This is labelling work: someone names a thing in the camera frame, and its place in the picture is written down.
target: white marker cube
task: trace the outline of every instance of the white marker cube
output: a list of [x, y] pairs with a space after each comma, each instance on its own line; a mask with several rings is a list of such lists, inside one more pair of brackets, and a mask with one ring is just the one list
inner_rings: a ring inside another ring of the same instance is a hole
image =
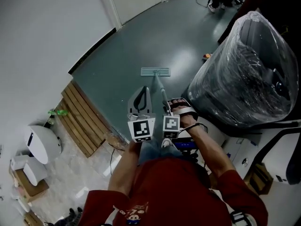
[[178, 138], [180, 133], [180, 116], [165, 115], [163, 118], [163, 137]]
[[128, 121], [132, 139], [135, 142], [150, 141], [154, 132], [156, 118]]

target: baseboard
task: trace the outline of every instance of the baseboard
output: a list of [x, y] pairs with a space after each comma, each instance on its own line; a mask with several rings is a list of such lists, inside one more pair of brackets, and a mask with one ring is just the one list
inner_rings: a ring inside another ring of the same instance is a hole
[[88, 58], [90, 54], [92, 54], [101, 44], [103, 44], [109, 37], [111, 37], [114, 33], [116, 33], [116, 28], [113, 28], [109, 31], [105, 36], [103, 36], [91, 49], [85, 53], [79, 61], [68, 71], [69, 74], [73, 74], [74, 71]]

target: strap buckle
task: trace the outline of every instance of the strap buckle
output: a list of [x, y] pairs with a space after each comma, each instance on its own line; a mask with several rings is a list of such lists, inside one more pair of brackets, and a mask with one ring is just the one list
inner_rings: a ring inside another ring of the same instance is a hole
[[230, 218], [233, 224], [236, 225], [236, 223], [240, 221], [244, 221], [246, 224], [239, 224], [240, 226], [252, 226], [249, 219], [243, 214], [243, 212], [237, 212], [233, 211], [230, 213]]

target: red shirt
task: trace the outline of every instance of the red shirt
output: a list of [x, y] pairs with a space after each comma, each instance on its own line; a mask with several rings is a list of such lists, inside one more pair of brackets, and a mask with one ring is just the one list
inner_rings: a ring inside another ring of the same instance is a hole
[[[113, 206], [120, 210], [114, 226], [230, 226], [225, 203], [204, 186], [207, 179], [189, 161], [171, 157], [148, 161], [137, 168], [129, 197], [115, 191], [90, 191], [79, 226], [104, 224]], [[259, 226], [267, 225], [263, 202], [236, 171], [220, 176], [217, 189], [234, 210], [252, 215]]]

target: sneaker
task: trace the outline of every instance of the sneaker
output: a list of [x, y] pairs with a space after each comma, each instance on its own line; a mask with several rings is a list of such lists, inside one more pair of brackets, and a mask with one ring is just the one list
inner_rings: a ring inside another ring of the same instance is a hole
[[213, 12], [213, 13], [215, 13], [215, 8], [214, 7], [212, 7], [212, 3], [210, 3], [209, 5], [208, 5], [208, 8], [209, 8], [209, 10], [211, 11], [211, 12]]
[[168, 139], [168, 138], [165, 138], [163, 141], [162, 141], [162, 148], [164, 148], [164, 147], [167, 147], [167, 146], [174, 146], [175, 147], [175, 145], [171, 142], [171, 140], [170, 139]]

